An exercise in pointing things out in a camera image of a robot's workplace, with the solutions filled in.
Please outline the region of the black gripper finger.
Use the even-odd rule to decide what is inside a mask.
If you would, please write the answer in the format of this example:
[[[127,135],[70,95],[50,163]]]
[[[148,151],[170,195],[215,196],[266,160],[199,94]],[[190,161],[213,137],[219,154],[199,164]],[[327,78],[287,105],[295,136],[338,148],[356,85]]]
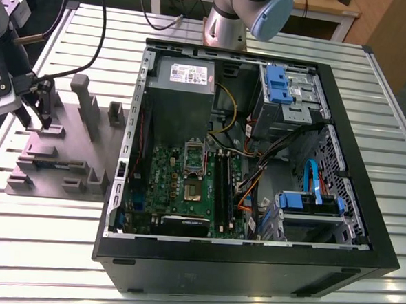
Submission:
[[[51,112],[54,108],[55,82],[46,80],[38,85],[38,116],[44,129],[49,129],[52,123]]]
[[[15,117],[17,117],[23,127],[25,127],[26,129],[29,128],[32,117],[30,116],[24,105],[21,105],[18,109],[15,109],[14,115]]]

